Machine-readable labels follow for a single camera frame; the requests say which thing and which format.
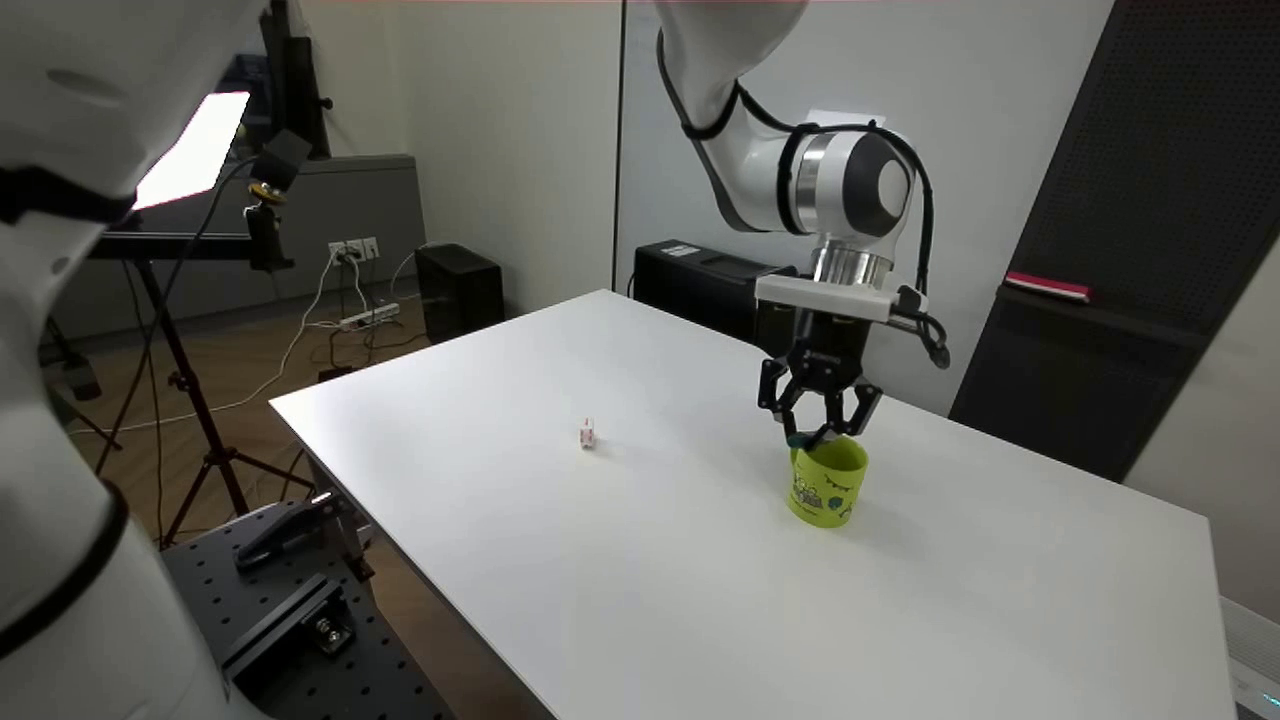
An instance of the green object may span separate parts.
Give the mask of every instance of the green object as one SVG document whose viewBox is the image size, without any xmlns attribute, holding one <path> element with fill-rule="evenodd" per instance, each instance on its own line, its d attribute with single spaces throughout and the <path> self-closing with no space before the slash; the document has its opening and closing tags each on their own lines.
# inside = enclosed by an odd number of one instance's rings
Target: green object
<svg viewBox="0 0 1280 720">
<path fill-rule="evenodd" d="M 792 513 L 814 527 L 847 524 L 866 476 L 866 452 L 852 437 L 792 448 Z"/>
</svg>

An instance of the white wall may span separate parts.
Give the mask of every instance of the white wall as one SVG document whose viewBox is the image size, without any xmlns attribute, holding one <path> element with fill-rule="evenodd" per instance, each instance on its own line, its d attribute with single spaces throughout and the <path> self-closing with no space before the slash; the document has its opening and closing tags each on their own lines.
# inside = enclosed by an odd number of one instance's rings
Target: white wall
<svg viewBox="0 0 1280 720">
<path fill-rule="evenodd" d="M 1222 596 L 1280 620 L 1280 245 L 1132 467 L 1212 522 Z"/>
<path fill-rule="evenodd" d="M 519 310 L 612 282 L 618 0 L 396 4 L 431 245 L 504 265 Z"/>
<path fill-rule="evenodd" d="M 310 37 L 316 85 L 333 100 L 333 157 L 406 151 L 396 7 L 399 0 L 291 0 L 291 32 Z"/>
<path fill-rule="evenodd" d="M 634 245 L 695 240 L 805 265 L 811 245 L 724 228 L 704 168 L 656 77 L 651 0 L 629 4 L 618 278 Z M 1056 151 L 1111 0 L 811 0 L 799 29 L 749 90 L 787 120 L 808 107 L 881 111 L 935 179 L 931 310 L 951 331 L 951 372 L 919 343 L 875 331 L 866 376 L 892 397 L 948 414 L 997 286 Z M 911 272 L 914 221 L 900 269 Z"/>
</svg>

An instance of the tripod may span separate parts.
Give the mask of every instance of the tripod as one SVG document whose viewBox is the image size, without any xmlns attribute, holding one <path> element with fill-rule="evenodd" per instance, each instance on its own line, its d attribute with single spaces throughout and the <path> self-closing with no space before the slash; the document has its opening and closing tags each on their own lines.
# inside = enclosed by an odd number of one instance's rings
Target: tripod
<svg viewBox="0 0 1280 720">
<path fill-rule="evenodd" d="M 178 381 L 178 388 L 189 392 L 193 414 L 194 414 L 194 424 L 200 424 L 200 437 L 204 437 L 204 444 L 206 444 L 204 466 L 200 466 L 200 474 L 194 474 L 194 479 L 193 479 L 178 513 L 172 515 L 172 524 L 169 524 L 162 538 L 160 538 L 160 550 L 169 550 L 172 538 L 176 538 L 176 527 L 189 522 L 189 513 L 193 513 L 193 504 L 194 504 L 206 474 L 219 474 L 219 479 L 222 479 L 222 490 L 226 490 L 226 498 L 233 498 L 236 515 L 248 513 L 242 490 L 240 490 L 240 479 L 236 479 L 236 459 L 248 466 L 248 467 L 261 467 L 261 474 L 267 474 L 267 476 L 279 476 L 279 479 L 286 479 L 286 485 L 310 490 L 310 479 L 291 476 L 291 474 L 285 474 L 285 467 L 274 467 L 274 466 L 265 466 L 265 459 L 255 459 L 255 456 L 222 444 L 219 430 L 213 424 L 213 414 L 206 414 L 200 376 L 194 376 L 194 368 L 193 368 L 193 362 L 189 362 L 189 349 L 183 349 L 183 340 L 178 340 L 178 331 L 176 331 L 176 323 L 172 323 L 172 315 L 169 315 L 169 305 L 162 305 L 162 292 L 160 292 L 160 282 L 154 282 L 152 265 L 149 265 L 149 262 L 133 262 L 133 265 L 135 265 L 135 272 L 138 272 L 138 282 L 144 282 L 149 305 L 152 305 L 152 313 L 154 313 L 154 323 L 160 323 L 162 343 L 169 343 L 172 365 L 176 365 L 176 381 Z"/>
</svg>

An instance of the white table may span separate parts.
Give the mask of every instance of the white table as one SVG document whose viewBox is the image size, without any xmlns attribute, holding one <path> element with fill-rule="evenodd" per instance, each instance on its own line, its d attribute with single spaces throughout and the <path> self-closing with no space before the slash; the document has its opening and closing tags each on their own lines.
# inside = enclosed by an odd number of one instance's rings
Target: white table
<svg viewBox="0 0 1280 720">
<path fill-rule="evenodd" d="M 883 401 L 821 531 L 756 368 L 590 292 L 274 414 L 559 720 L 1230 717 L 1199 515 Z"/>
</svg>

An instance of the robotic arm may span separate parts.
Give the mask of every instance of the robotic arm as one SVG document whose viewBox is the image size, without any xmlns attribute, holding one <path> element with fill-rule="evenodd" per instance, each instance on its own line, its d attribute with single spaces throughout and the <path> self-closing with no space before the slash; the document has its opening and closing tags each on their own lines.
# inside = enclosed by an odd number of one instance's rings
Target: robotic arm
<svg viewBox="0 0 1280 720">
<path fill-rule="evenodd" d="M 929 356 L 948 365 L 948 338 L 924 310 L 931 185 L 914 149 L 866 116 L 808 111 L 805 124 L 782 124 L 739 90 L 739 77 L 797 29 L 805 4 L 656 0 L 660 77 L 721 218 L 739 234 L 821 237 L 808 282 L 756 282 L 756 299 L 797 310 L 792 352 L 760 368 L 760 409 L 780 416 L 797 448 L 828 433 L 857 437 L 870 420 L 881 388 L 861 372 L 870 323 L 914 331 Z M 914 286 L 886 292 L 892 237 L 914 185 L 924 198 Z M 797 430 L 805 392 L 824 397 L 828 414 L 811 433 Z"/>
<path fill-rule="evenodd" d="M 255 0 L 0 7 L 0 717 L 255 717 L 154 550 L 49 414 L 36 343 L 101 228 L 250 32 Z"/>
</svg>

